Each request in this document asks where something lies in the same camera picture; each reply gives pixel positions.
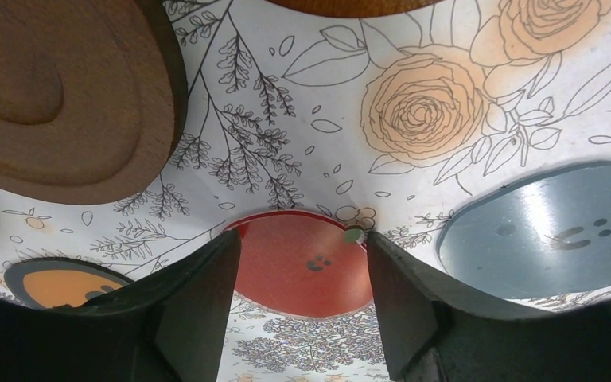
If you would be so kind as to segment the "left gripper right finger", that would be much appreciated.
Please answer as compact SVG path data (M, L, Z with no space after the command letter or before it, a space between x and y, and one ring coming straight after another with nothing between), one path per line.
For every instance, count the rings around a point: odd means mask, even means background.
M378 232L366 244L393 381L611 381L611 300L539 310L468 286Z

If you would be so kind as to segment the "orange smiley coaster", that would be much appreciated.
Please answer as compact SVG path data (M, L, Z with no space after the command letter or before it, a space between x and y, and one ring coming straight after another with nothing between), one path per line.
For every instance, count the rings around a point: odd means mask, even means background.
M26 306L44 310L82 306L132 280L94 263L52 257L15 263L6 269L4 282L14 297Z

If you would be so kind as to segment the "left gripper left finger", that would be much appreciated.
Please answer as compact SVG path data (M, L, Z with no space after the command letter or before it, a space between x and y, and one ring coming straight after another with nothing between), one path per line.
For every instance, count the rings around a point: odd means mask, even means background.
M240 250L224 232L79 307L0 299L0 381L214 381Z

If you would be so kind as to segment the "grey blue coaster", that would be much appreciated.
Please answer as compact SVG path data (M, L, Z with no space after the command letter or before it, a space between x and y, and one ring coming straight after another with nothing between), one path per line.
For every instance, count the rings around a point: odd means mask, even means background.
M439 236L438 258L499 298L611 286L611 162L527 177L473 202Z

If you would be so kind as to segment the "brown wooden coaster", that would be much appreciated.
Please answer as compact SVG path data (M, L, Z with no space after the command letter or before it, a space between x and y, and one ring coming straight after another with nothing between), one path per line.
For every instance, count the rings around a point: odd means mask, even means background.
M143 191L183 133L159 1L0 1L0 188L71 205Z
M373 18L431 6L440 0L269 0L296 10L332 18Z

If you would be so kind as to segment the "red apple coaster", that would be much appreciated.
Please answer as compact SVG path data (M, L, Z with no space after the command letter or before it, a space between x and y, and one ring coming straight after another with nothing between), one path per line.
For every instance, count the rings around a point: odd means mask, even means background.
M241 255L235 290L279 314L330 318L372 300L366 248L343 224L298 210L264 212L230 223Z

